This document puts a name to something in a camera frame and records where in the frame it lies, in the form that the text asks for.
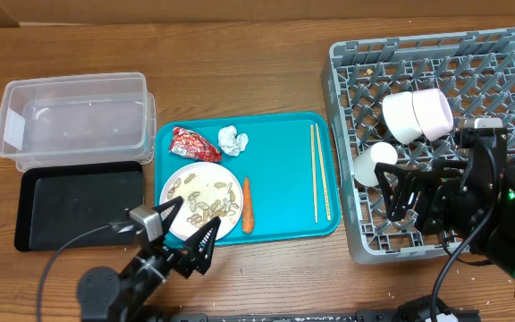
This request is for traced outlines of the pink bowl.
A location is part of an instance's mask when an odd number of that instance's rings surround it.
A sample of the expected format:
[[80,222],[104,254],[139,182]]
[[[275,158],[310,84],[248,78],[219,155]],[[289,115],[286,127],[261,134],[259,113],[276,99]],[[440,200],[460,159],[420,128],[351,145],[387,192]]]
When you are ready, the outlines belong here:
[[412,105],[420,129],[428,140],[437,140],[452,130],[452,110],[441,90],[415,91]]

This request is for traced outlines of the red snack wrapper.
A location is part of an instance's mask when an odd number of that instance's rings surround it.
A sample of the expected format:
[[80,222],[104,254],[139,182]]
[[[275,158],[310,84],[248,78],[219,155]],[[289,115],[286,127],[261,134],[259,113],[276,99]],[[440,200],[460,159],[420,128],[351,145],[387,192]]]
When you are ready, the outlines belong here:
[[182,127],[173,128],[169,151],[180,157],[204,162],[221,162],[221,152],[206,138]]

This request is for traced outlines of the grey dishwasher rack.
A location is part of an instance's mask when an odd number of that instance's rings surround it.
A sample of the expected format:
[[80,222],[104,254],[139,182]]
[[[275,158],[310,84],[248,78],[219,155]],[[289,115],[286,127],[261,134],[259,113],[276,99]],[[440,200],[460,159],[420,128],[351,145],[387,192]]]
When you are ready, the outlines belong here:
[[360,264],[382,264],[455,249],[453,233],[417,231],[414,212],[390,221],[381,191],[356,182],[353,162],[372,145],[394,141],[384,123],[384,97],[431,88],[444,93],[456,120],[500,118],[508,131],[507,152],[515,157],[515,28],[337,42],[321,85],[350,256]]

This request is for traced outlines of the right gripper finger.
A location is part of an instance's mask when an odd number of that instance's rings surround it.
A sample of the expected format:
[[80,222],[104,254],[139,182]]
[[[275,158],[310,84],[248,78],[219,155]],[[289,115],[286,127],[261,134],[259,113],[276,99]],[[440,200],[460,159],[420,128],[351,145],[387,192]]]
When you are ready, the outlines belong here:
[[455,178],[461,176],[463,162],[460,160],[436,159],[431,163],[431,170],[440,178]]
[[398,165],[377,163],[375,174],[384,197],[387,218],[398,222],[413,209],[421,189],[418,179],[422,172]]

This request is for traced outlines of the white plate with peanuts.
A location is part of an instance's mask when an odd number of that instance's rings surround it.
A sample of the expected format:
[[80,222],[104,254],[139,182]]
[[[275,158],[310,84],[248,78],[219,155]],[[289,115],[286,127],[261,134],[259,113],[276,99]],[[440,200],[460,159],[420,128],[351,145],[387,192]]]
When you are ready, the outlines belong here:
[[183,203],[170,232],[185,241],[214,217],[221,219],[217,240],[239,223],[244,203],[243,189],[225,167],[209,162],[183,166],[166,181],[158,201],[182,197]]

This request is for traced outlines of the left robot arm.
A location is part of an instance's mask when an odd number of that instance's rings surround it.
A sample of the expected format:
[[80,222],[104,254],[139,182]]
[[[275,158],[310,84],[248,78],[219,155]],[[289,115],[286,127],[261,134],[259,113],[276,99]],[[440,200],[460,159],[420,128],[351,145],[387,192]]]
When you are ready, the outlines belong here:
[[160,309],[145,302],[172,272],[185,278],[204,275],[211,266],[221,219],[215,217],[176,249],[165,244],[183,204],[177,197],[150,208],[141,205],[127,212],[137,229],[141,250],[120,272],[93,267],[79,280],[77,300],[83,321],[169,321]]

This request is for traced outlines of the clear plastic bin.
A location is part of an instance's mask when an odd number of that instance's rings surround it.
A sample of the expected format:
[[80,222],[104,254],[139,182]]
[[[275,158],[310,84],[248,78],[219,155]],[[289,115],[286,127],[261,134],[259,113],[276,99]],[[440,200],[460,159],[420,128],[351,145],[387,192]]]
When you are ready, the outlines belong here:
[[140,72],[9,82],[0,107],[0,157],[31,168],[154,158],[156,101]]

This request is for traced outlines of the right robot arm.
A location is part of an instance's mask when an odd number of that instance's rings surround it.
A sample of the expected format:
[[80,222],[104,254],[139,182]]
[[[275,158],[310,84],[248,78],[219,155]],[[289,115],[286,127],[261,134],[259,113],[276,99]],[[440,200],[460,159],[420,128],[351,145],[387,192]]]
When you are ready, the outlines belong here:
[[439,298],[440,288],[460,254],[469,249],[515,281],[515,157],[507,155],[504,128],[459,129],[455,141],[465,160],[437,159],[429,171],[378,163],[376,178],[389,220],[413,210],[423,234],[452,230],[461,240],[435,280],[430,295],[401,305],[394,321],[478,321],[474,310],[457,311]]

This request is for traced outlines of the right wooden chopstick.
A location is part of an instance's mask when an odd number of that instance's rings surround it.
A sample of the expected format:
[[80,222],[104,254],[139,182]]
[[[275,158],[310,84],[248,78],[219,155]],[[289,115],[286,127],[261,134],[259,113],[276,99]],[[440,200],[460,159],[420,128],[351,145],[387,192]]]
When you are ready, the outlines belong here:
[[326,213],[327,220],[331,221],[332,214],[331,214],[328,189],[327,189],[327,180],[326,180],[326,172],[325,172],[325,158],[323,155],[323,148],[322,148],[322,144],[321,144],[319,125],[317,123],[315,124],[315,132],[316,132],[316,137],[317,137],[317,149],[318,149],[318,156],[319,156],[319,161],[320,161],[324,200],[325,200],[325,213]]

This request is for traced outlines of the black tray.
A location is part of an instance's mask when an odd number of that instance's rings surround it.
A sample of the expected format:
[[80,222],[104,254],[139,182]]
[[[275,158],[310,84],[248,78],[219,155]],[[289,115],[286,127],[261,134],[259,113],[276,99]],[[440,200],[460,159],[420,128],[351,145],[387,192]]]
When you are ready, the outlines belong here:
[[69,240],[105,226],[76,241],[74,247],[130,244],[119,233],[127,211],[144,203],[143,167],[135,161],[32,168],[21,178],[14,247],[21,252],[58,250]]

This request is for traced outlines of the orange carrot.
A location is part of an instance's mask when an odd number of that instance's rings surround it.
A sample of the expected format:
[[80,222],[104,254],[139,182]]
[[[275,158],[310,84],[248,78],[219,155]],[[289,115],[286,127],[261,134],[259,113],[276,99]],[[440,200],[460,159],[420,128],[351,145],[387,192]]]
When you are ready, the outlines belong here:
[[252,207],[252,198],[250,190],[250,181],[246,177],[242,187],[243,192],[243,208],[242,208],[242,231],[250,234],[254,230],[254,212]]

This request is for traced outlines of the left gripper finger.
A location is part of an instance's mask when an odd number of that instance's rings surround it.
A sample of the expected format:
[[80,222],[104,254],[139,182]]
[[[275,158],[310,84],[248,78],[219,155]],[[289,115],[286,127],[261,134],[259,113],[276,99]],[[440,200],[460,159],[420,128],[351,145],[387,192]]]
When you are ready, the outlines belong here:
[[163,204],[153,207],[153,209],[161,216],[161,225],[163,235],[166,235],[170,227],[177,217],[183,204],[183,197],[178,196],[170,199]]
[[183,243],[190,258],[212,257],[220,225],[221,218],[214,217]]

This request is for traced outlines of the white cup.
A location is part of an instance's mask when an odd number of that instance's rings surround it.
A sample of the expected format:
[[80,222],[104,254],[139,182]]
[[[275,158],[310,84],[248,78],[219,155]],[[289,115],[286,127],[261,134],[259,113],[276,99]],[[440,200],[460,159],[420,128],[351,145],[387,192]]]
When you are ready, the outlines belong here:
[[363,186],[375,187],[378,184],[375,173],[376,164],[395,165],[397,160],[398,154],[393,145],[377,142],[353,160],[354,178]]

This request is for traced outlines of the crumpled white tissue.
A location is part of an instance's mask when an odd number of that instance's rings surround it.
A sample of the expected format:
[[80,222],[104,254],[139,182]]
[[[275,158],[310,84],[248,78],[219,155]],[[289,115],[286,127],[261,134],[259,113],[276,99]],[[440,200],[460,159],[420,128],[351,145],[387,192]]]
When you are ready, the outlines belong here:
[[235,126],[224,127],[218,132],[218,145],[228,156],[237,157],[249,143],[246,133],[238,133]]

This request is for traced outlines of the teal serving tray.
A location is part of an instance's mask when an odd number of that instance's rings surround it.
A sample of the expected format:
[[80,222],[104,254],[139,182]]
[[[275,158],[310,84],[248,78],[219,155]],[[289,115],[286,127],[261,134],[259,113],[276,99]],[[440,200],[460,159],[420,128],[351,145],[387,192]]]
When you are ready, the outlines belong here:
[[[325,200],[315,132],[318,224],[314,218],[310,124],[319,125],[332,220],[325,213]],[[245,234],[240,225],[217,241],[217,245],[275,242],[332,233],[341,220],[341,206],[333,168],[329,131],[325,119],[315,112],[246,115],[229,118],[178,121],[164,125],[156,134],[154,156],[155,203],[166,181],[190,159],[169,151],[174,127],[195,131],[217,143],[218,132],[233,125],[249,137],[237,157],[224,156],[222,166],[243,181],[250,181],[255,228]]]

